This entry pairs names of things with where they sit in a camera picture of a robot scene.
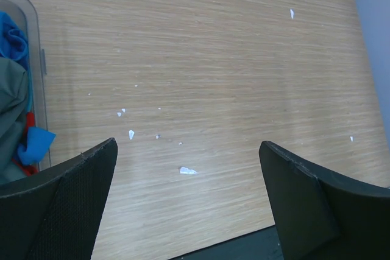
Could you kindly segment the grey t shirt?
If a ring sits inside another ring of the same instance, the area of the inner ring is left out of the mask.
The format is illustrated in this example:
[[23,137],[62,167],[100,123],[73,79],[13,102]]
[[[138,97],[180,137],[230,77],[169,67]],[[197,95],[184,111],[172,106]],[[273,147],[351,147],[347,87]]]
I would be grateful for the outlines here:
[[27,71],[17,62],[1,58],[1,184],[24,178],[14,164],[18,144],[26,126],[26,105],[29,101]]

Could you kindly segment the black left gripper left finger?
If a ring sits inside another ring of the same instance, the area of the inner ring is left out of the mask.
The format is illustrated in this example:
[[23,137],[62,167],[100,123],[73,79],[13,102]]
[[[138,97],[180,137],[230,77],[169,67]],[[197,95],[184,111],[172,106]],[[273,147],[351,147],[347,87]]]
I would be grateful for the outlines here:
[[1,185],[1,259],[90,259],[117,156],[110,138]]

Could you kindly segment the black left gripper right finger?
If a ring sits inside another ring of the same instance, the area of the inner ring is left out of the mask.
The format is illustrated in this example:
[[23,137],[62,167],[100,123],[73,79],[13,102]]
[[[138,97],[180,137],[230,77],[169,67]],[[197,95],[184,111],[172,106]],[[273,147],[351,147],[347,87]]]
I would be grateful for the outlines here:
[[259,149],[285,259],[389,259],[389,189],[263,141]]

